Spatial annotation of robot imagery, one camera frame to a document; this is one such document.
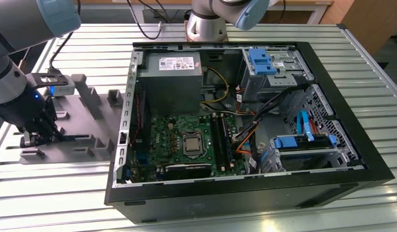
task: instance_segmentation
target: black case frame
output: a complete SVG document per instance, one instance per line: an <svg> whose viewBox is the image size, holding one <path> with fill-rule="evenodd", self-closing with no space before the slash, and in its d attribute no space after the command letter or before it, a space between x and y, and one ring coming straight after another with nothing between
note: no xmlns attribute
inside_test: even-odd
<svg viewBox="0 0 397 232"><path fill-rule="evenodd" d="M176 45L179 50L183 50L184 45L194 46L198 49L200 45L212 45L220 50L232 46L294 45L317 79L335 113L335 119L343 127L366 169L112 188L113 156L111 158L104 204L113 206L133 223L321 206L361 188L378 186L394 179L309 43L133 43L135 48L142 48L135 51L154 49L154 52L167 52L170 45Z"/></svg>

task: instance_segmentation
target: wooden cabinet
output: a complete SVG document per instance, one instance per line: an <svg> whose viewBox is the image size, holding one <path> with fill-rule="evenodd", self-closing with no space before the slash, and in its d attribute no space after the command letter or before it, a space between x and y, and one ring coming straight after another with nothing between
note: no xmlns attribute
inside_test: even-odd
<svg viewBox="0 0 397 232"><path fill-rule="evenodd" d="M334 0L321 24L338 23L374 55L397 31L397 0Z"/></svg>

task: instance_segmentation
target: motherboard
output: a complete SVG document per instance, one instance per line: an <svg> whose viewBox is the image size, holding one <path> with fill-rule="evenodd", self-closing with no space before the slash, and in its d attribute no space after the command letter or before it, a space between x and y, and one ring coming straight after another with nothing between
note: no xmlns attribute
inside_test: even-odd
<svg viewBox="0 0 397 232"><path fill-rule="evenodd" d="M235 133L234 116L152 118L150 151L136 154L140 181L244 174L243 156L230 143Z"/></svg>

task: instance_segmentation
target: power supply label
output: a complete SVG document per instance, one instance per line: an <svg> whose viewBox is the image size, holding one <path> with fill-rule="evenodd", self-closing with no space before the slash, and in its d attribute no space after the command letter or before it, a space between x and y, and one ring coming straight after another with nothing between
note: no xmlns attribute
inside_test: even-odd
<svg viewBox="0 0 397 232"><path fill-rule="evenodd" d="M159 59L159 71L194 69L192 57L166 57Z"/></svg>

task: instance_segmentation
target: yellow wire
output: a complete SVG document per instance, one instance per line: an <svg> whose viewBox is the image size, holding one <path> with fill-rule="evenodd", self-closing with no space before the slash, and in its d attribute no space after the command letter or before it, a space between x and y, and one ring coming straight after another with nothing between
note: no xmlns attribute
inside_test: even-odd
<svg viewBox="0 0 397 232"><path fill-rule="evenodd" d="M219 72L216 72L216 70L215 69L212 69L212 68L208 68L212 72L215 72L215 74L219 76L219 78L223 80L223 82L224 82L224 84L226 84L226 92L224 92L224 95L219 98L219 99L216 99L216 100L211 100L211 101L200 101L200 103L215 103L215 102L219 102L219 101L222 101L226 97L227 97L227 95L228 95L228 83L227 83L227 81L226 81L226 79L224 79L224 77L219 74Z"/></svg>

